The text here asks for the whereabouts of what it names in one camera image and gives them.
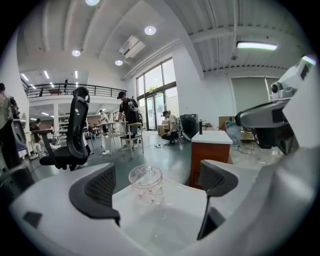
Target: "cap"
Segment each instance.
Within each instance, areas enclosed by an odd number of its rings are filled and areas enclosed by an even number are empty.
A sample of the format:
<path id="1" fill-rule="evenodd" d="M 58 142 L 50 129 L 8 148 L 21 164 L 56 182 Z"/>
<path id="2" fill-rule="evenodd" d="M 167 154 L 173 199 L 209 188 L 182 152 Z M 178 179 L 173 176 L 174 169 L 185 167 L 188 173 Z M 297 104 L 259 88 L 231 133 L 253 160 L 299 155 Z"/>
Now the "cap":
<path id="1" fill-rule="evenodd" d="M 126 95 L 126 93 L 124 91 L 120 91 L 119 94 L 118 94 L 118 97 L 116 97 L 116 98 L 119 100 L 125 95 Z"/>

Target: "white countertop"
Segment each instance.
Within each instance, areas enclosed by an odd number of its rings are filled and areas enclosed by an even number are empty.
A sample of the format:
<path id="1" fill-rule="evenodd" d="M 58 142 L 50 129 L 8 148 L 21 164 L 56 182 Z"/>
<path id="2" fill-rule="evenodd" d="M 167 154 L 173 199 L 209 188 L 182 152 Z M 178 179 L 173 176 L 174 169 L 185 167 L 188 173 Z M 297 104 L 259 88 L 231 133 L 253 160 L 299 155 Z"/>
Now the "white countertop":
<path id="1" fill-rule="evenodd" d="M 193 136 L 192 142 L 209 143 L 209 144 L 232 144 L 232 140 L 223 130 L 203 130 L 200 135 L 199 132 Z"/>

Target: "chair armrest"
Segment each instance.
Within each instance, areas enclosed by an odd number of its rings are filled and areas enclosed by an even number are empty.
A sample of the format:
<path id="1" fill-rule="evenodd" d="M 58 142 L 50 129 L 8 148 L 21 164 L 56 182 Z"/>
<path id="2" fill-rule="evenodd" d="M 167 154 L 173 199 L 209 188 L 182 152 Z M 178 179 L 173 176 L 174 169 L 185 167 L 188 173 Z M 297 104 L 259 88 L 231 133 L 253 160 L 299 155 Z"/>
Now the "chair armrest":
<path id="1" fill-rule="evenodd" d="M 140 122 L 135 122 L 135 123 L 128 124 L 128 126 L 140 126 L 140 125 L 141 125 Z"/>
<path id="2" fill-rule="evenodd" d="M 52 133 L 53 130 L 52 129 L 44 129 L 44 130 L 33 130 L 31 133 L 32 134 L 40 134 L 40 135 L 46 135 L 49 133 Z"/>
<path id="3" fill-rule="evenodd" d="M 41 136 L 42 136 L 42 139 L 43 139 L 43 142 L 44 142 L 45 149 L 48 152 L 49 157 L 52 159 L 52 161 L 54 163 L 54 166 L 56 168 L 60 169 L 61 167 L 60 167 L 60 165 L 58 164 L 58 162 L 57 162 L 57 160 L 55 158 L 55 154 L 54 154 L 52 148 L 50 147 L 50 143 L 49 143 L 49 140 L 47 138 L 47 132 L 41 133 Z"/>

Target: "ceiling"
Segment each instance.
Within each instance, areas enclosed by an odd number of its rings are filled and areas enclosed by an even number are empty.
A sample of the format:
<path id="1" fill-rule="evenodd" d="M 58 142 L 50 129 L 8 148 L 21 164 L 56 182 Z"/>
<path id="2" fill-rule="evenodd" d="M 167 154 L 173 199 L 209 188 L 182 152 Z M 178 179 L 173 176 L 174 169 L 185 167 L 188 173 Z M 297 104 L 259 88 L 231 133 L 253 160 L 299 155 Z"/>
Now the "ceiling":
<path id="1" fill-rule="evenodd" d="M 58 105 L 58 113 L 59 116 L 68 115 L 70 113 L 71 103 L 61 103 Z M 113 109 L 119 107 L 119 104 L 100 104 L 100 103 L 90 103 L 88 109 L 88 115 L 95 115 L 99 110 L 105 109 L 104 112 L 112 111 Z M 50 116 L 54 115 L 54 105 L 39 105 L 39 106 L 31 106 L 29 108 L 29 117 L 30 118 L 40 118 L 42 120 L 52 119 L 52 117 L 44 115 L 42 113 L 47 113 Z"/>
<path id="2" fill-rule="evenodd" d="M 152 36 L 144 33 L 150 25 L 157 29 Z M 130 36 L 146 47 L 130 60 L 132 67 L 116 66 L 116 60 L 124 59 L 119 49 Z M 271 0 L 100 0 L 96 6 L 85 0 L 45 0 L 20 26 L 17 58 L 31 84 L 48 82 L 41 72 L 46 67 L 51 82 L 69 77 L 71 83 L 75 68 L 64 57 L 73 58 L 82 62 L 80 79 L 86 84 L 97 67 L 120 79 L 178 39 L 200 78 L 204 72 L 237 67 L 288 69 L 311 52 L 290 13 Z M 273 43 L 278 49 L 237 49 L 237 41 Z M 81 50 L 78 59 L 71 55 L 74 49 Z M 39 60 L 45 61 L 35 69 Z"/>

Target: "blind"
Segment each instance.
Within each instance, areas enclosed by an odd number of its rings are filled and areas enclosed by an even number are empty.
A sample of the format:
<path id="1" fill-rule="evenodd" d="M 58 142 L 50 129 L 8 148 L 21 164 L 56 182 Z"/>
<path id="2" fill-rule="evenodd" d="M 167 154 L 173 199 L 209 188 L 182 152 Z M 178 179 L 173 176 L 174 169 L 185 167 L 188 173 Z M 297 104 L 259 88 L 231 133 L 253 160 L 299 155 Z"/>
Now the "blind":
<path id="1" fill-rule="evenodd" d="M 264 77 L 243 77 L 231 80 L 237 113 L 269 101 Z"/>

